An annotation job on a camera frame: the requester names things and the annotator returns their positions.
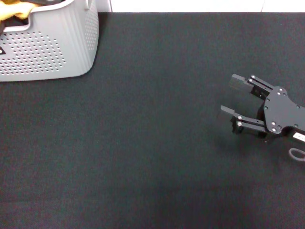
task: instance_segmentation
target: black fabric surface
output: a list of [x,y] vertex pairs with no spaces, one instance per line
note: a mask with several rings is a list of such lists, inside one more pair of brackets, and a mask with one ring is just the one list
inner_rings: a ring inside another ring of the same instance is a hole
[[1,83],[0,227],[303,228],[305,165],[216,116],[261,104],[233,73],[304,105],[304,22],[112,14],[86,75]]

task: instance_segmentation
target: gray cable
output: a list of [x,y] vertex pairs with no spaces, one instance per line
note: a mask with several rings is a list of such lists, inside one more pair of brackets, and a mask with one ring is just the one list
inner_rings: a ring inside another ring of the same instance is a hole
[[[303,158],[299,158],[299,157],[294,156],[293,153],[292,153],[293,151],[296,151],[296,152],[298,152],[298,153],[300,153],[300,154],[303,154],[304,157],[303,157]],[[304,162],[305,162],[305,152],[302,151],[302,150],[300,150],[300,149],[291,148],[291,149],[289,150],[289,156],[290,156],[293,160],[296,160],[296,161],[304,161]]]

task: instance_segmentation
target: white wall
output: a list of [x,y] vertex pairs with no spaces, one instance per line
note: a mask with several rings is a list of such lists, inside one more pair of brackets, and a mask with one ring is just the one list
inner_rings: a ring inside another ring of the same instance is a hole
[[305,12],[305,1],[265,0],[263,12]]
[[98,12],[111,12],[110,0],[95,0]]
[[260,12],[264,0],[111,0],[113,12]]
[[99,12],[305,12],[305,0],[96,0],[96,4]]

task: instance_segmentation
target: gray plastic basket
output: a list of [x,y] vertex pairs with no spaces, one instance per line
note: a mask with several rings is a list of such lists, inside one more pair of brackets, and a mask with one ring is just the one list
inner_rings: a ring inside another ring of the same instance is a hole
[[66,0],[38,7],[29,24],[0,36],[0,81],[79,76],[95,58],[99,21],[95,0]]

